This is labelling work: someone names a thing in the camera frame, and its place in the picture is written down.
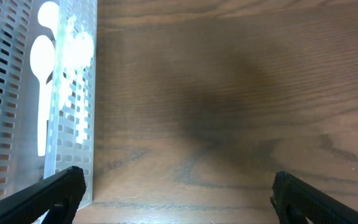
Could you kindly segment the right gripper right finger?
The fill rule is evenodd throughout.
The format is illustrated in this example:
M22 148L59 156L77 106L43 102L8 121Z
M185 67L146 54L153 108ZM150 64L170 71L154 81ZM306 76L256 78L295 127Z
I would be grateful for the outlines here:
M281 224L358 224L358 212L288 172L275 174L270 202Z

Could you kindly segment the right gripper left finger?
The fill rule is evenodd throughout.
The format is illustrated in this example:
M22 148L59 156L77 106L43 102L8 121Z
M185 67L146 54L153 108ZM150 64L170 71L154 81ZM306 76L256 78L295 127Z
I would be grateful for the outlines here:
M83 169L71 166L0 200L0 223L71 223L86 191Z

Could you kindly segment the clear plastic basket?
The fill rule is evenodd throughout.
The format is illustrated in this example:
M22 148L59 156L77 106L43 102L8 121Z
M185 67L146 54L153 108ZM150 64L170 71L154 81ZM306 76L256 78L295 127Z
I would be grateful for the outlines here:
M96 90L96 0L59 5L57 38L38 22L38 0L0 0L0 200L70 166L83 169L93 200ZM37 153L39 81L30 68L34 40L46 35L55 49L47 143Z

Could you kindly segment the white spoon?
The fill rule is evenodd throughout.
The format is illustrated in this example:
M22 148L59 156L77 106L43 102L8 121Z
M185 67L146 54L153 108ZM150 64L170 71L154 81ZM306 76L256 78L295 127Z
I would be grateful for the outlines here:
M30 50L30 68L39 81L39 105L37 115L37 153L44 156L47 143L47 120L50 116L52 86L47 80L54 69L55 49L46 35L38 36Z
M37 19L41 26L52 31L53 38L57 38L59 22L59 5L52 1L43 3L38 11Z

